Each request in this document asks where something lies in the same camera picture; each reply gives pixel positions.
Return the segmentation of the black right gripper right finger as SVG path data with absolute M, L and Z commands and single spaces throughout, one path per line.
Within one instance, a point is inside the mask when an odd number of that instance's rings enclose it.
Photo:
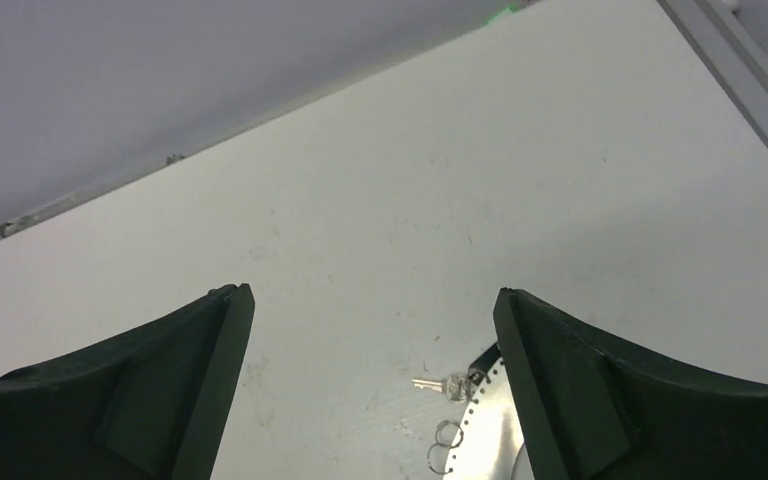
M 537 479 L 768 479 L 768 384 L 504 288 L 493 321 Z

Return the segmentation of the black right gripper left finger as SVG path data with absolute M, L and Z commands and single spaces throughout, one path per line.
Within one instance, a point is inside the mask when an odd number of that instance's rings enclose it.
M 0 377 L 0 479 L 207 479 L 254 319 L 246 284 Z

